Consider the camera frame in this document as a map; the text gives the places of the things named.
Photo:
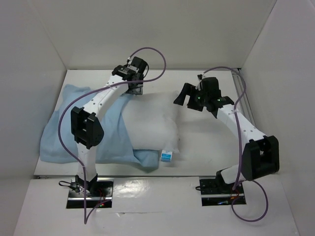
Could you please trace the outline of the white pillow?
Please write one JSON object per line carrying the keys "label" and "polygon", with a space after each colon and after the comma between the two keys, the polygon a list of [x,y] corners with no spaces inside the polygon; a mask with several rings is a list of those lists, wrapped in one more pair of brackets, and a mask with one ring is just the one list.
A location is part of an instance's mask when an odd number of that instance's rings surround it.
{"label": "white pillow", "polygon": [[179,153],[177,91],[133,95],[122,110],[134,149]]}

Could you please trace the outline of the green and blue pillowcase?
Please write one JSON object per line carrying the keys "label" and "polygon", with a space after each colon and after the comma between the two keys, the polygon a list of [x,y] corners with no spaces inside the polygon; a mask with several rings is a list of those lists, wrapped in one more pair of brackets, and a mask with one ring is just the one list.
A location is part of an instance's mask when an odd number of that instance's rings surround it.
{"label": "green and blue pillowcase", "polygon": [[77,145],[82,144],[87,150],[96,149],[97,164],[158,167],[158,151],[151,147],[135,148],[131,143],[122,111],[131,104],[133,95],[121,95],[103,118],[83,110],[93,97],[89,87],[64,87],[63,102],[53,112],[41,137],[40,160],[58,164],[76,162],[79,156]]}

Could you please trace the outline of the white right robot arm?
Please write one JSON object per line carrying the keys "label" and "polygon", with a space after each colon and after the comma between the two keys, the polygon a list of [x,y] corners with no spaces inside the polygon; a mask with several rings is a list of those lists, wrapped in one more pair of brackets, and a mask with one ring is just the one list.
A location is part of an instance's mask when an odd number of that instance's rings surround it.
{"label": "white right robot arm", "polygon": [[200,112],[206,109],[239,140],[239,163],[216,173],[217,191],[225,193],[232,185],[236,187],[243,181],[253,181],[279,171],[278,139],[259,131],[241,114],[230,97],[222,96],[217,78],[200,77],[196,86],[185,83],[173,103],[182,106],[187,97],[189,109]]}

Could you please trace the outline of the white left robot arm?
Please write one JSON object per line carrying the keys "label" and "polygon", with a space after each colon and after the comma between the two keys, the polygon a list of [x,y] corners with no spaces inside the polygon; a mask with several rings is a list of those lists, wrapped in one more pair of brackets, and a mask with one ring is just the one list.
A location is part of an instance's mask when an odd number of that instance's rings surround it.
{"label": "white left robot arm", "polygon": [[71,133],[77,143],[78,159],[83,163],[75,182],[86,196],[92,196],[97,191],[96,146],[104,137],[101,120],[123,93],[142,89],[143,84],[135,84],[134,81],[143,81],[147,67],[148,63],[138,57],[126,65],[118,65],[106,83],[108,89],[98,92],[81,108],[73,107],[70,112]]}

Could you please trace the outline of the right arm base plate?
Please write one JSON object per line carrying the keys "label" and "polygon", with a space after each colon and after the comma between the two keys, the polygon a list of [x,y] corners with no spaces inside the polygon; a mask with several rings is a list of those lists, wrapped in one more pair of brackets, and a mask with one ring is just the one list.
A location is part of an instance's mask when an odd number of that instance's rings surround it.
{"label": "right arm base plate", "polygon": [[242,184],[232,190],[232,184],[217,185],[214,178],[201,178],[195,187],[201,194],[202,206],[227,206],[235,200],[236,205],[246,205],[246,198]]}

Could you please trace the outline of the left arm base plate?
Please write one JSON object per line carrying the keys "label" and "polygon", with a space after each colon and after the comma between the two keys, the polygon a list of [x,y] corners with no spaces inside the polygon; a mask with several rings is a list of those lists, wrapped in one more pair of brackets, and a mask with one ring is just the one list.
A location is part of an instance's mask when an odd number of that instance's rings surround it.
{"label": "left arm base plate", "polygon": [[[81,209],[84,208],[84,190],[72,179],[66,182],[65,186],[69,188],[66,208]],[[98,208],[111,208],[113,197],[113,179],[100,178],[95,183],[95,187],[87,191],[87,208],[93,208],[99,204]]]}

